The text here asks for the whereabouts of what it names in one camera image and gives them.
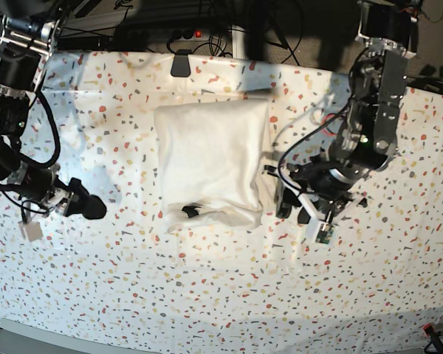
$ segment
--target cable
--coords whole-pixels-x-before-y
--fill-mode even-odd
[[[349,84],[349,88],[351,91],[351,95],[353,95],[354,93],[354,82],[352,81],[353,79],[353,72],[354,72],[354,68],[356,67],[356,65],[358,64],[358,62],[360,61],[361,57],[368,51],[368,47],[363,48],[361,50],[361,52],[358,54],[358,56],[356,57],[356,59],[354,59],[353,65],[351,65],[351,68],[349,69],[349,73],[348,73],[348,84]]]
[[[169,41],[165,44],[165,47],[168,49],[169,52],[172,54],[176,54],[175,51],[172,50],[171,44],[174,42],[172,38],[169,38]]]
[[[41,211],[39,211],[39,210],[34,210],[34,209],[31,209],[31,208],[26,208],[25,207],[25,203],[30,203],[30,204],[34,204],[34,205],[36,205],[38,208],[40,208],[40,209],[42,209],[42,210],[45,210],[45,212],[41,212]],[[41,214],[41,215],[48,215],[50,212],[51,212],[51,209],[50,208],[47,208],[46,206],[44,206],[43,204],[40,204],[40,203],[38,203],[38,202],[36,202],[36,201],[32,201],[32,200],[30,200],[30,199],[27,199],[26,201],[22,201],[21,202],[21,207],[20,207],[20,210],[21,210],[21,219],[23,220],[23,223],[25,224],[25,225],[27,225],[28,223],[29,223],[29,221],[28,221],[28,217],[27,217],[27,215],[26,215],[26,211],[28,211],[28,212],[34,212],[35,214]]]
[[[114,28],[117,28],[118,26],[111,26],[111,27],[104,27],[104,28],[98,28],[98,29],[94,29],[91,32],[95,32],[96,35],[101,35],[100,33],[97,33],[97,31],[105,31],[105,30],[112,30]],[[71,33],[70,35],[62,35],[59,38],[68,38],[68,37],[72,37],[73,35],[80,35],[82,33],[85,33],[82,29],[79,29],[79,31],[82,32],[77,32],[77,33]]]
[[[192,54],[195,54],[195,52],[196,52],[197,50],[199,50],[199,48],[201,48],[201,47],[203,47],[203,46],[207,46],[207,45],[209,45],[209,44],[210,44],[209,42],[205,42],[205,43],[200,44],[199,46],[197,46],[197,47],[192,51]]]
[[[351,102],[351,98],[348,100],[348,102],[345,104],[345,106],[343,108],[340,109],[339,112],[337,112],[330,120],[324,122],[322,125],[320,125],[318,128],[316,128],[315,130],[313,130],[312,132],[308,133],[307,135],[305,135],[302,139],[300,139],[298,142],[296,142],[293,146],[291,146],[289,149],[287,149],[287,151],[282,155],[282,157],[279,159],[279,163],[278,163],[278,174],[279,177],[282,179],[282,181],[287,184],[289,187],[291,187],[294,190],[297,190],[298,192],[302,191],[301,188],[295,186],[294,184],[290,183],[289,181],[287,181],[286,177],[284,176],[284,174],[282,173],[282,164],[284,163],[286,157],[300,144],[302,144],[303,142],[305,142],[306,140],[310,139],[312,136],[314,136],[316,133],[318,133],[319,131],[322,131],[324,128],[328,127],[330,124],[332,124],[335,120],[337,120],[338,118],[340,118],[345,112],[346,110],[349,108],[349,104]]]
[[[70,31],[76,31],[78,33],[72,33],[70,35],[65,35],[65,36],[61,36],[63,37],[67,37],[67,36],[71,36],[71,35],[80,35],[82,33],[90,33],[92,35],[102,35],[103,37],[109,37],[109,38],[113,38],[113,35],[103,35],[101,33],[97,33],[95,31],[88,31],[86,29],[77,29],[77,28],[71,28],[71,27],[64,27],[65,30],[70,30]]]
[[[301,17],[301,20],[299,21],[299,36],[298,36],[298,41],[297,44],[295,44],[294,49],[292,49],[290,51],[290,55],[285,58],[284,60],[281,61],[281,64],[284,64],[286,61],[288,61],[290,59],[290,57],[294,56],[295,62],[298,64],[297,61],[297,57],[295,56],[295,51],[297,50],[297,48],[300,46],[302,38],[303,38],[303,34],[305,32],[305,15],[303,14],[303,8],[302,6],[298,3],[297,0],[290,0],[293,4],[295,4],[295,6],[297,7],[298,11],[299,11],[299,16]]]
[[[430,16],[428,16],[427,13],[426,13],[424,10],[419,9],[418,11],[419,11],[419,14],[420,14],[420,15],[423,15],[423,16],[425,17],[425,19],[426,19],[427,21],[431,22],[432,24],[437,24],[437,23],[443,21],[443,12],[442,12],[442,16],[441,16],[438,20],[432,20],[432,19],[430,18]]]
[[[221,45],[222,45],[221,38],[222,38],[222,37],[219,35],[216,44],[214,44],[214,43],[212,42],[212,40],[213,40],[213,35],[211,35],[210,38],[208,39],[208,44],[209,44],[209,46],[210,46],[210,53],[211,53],[211,55],[213,55],[213,56],[217,56],[217,55],[218,55],[218,51],[220,50],[220,54],[219,54],[218,56],[219,56],[219,57],[224,56],[224,51],[225,51],[225,49],[226,49],[227,46],[228,46],[228,42],[225,41],[225,43],[224,43],[224,48],[222,49],[222,47],[221,47]]]
[[[40,210],[33,210],[33,209],[30,209],[30,208],[26,208],[24,205],[21,205],[21,204],[19,204],[19,203],[17,203],[16,201],[14,201],[13,200],[13,198],[11,198],[7,193],[5,193],[4,191],[1,191],[2,193],[3,193],[3,195],[5,196],[5,197],[7,197],[7,199],[9,200],[9,201],[11,201],[13,204],[15,204],[17,207],[19,207],[20,209],[24,209],[24,210],[26,210],[27,212],[34,212],[35,214],[41,214],[41,215],[46,215],[46,214],[48,214],[49,213],[49,209],[48,208],[46,208],[44,205],[41,205],[41,204],[39,204],[39,203],[36,203],[35,201],[30,201],[30,202],[33,202],[35,205],[38,205],[38,206],[40,206],[40,208],[41,207],[43,207],[46,211],[45,212],[42,212],[42,211],[40,211]]]
[[[46,97],[43,95],[42,91],[37,91],[36,97],[41,102],[41,104],[44,108],[44,111],[46,112],[47,119],[49,121],[49,125],[51,125],[52,137],[54,139],[54,153],[52,154],[51,159],[49,159],[47,162],[37,162],[22,153],[19,153],[19,157],[20,157],[20,160],[22,160],[23,162],[25,162],[29,166],[44,169],[44,168],[48,168],[48,167],[53,166],[56,163],[56,161],[59,159],[59,156],[61,154],[61,142],[59,140],[58,127],[57,127],[56,122],[54,120],[54,116],[52,115],[51,107],[49,106],[49,103],[46,100]]]
[[[118,10],[120,7],[130,7],[133,5],[127,5],[130,2],[132,2],[133,0],[116,0],[115,2],[115,7],[113,10]]]
[[[46,76],[46,75],[43,74],[43,78],[41,79],[41,82],[38,84],[38,87],[36,88],[35,92],[39,92],[39,91],[42,90],[42,88],[43,88],[43,84],[44,84],[45,76]],[[31,110],[31,108],[35,105],[37,99],[38,99],[38,95],[35,94],[35,98],[32,99],[32,102],[31,102],[31,104],[30,104],[30,106],[29,106],[29,108],[28,108],[28,111]]]
[[[125,22],[126,16],[128,15],[128,11],[133,8],[133,5],[129,5],[129,6],[121,5],[121,7],[126,7],[125,15],[123,16],[123,20],[121,20],[121,22],[115,28],[118,28],[119,26],[122,25],[123,22]]]

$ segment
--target screw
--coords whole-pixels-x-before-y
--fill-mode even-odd
[[[379,140],[376,142],[376,147],[380,150],[385,150],[389,144],[385,140]]]

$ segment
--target white cloth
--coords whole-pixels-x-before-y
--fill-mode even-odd
[[[168,231],[221,223],[254,229],[273,208],[275,181],[261,173],[272,148],[266,100],[159,107],[162,211]],[[198,206],[189,218],[185,206]]]

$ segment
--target table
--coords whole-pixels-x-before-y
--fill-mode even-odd
[[[275,149],[286,150],[349,95],[346,77],[294,66],[173,55],[67,53],[44,84],[60,130],[61,179],[81,178],[102,221],[51,215],[28,243],[0,195],[0,319],[158,353],[379,353],[417,347],[443,313],[443,97],[409,89],[399,156],[355,188],[369,208],[340,223],[337,246],[303,243],[296,213],[251,232],[162,231],[160,105],[264,97]],[[292,157],[302,162],[327,136]],[[36,105],[24,152],[53,143]]]

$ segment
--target power strip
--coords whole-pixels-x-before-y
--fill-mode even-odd
[[[145,29],[145,31],[148,33],[148,41],[162,43],[167,42],[175,30],[180,30],[182,32],[182,37],[180,39],[174,40],[174,42],[206,42],[210,38],[210,34],[207,29],[196,29],[194,31],[181,28]]]

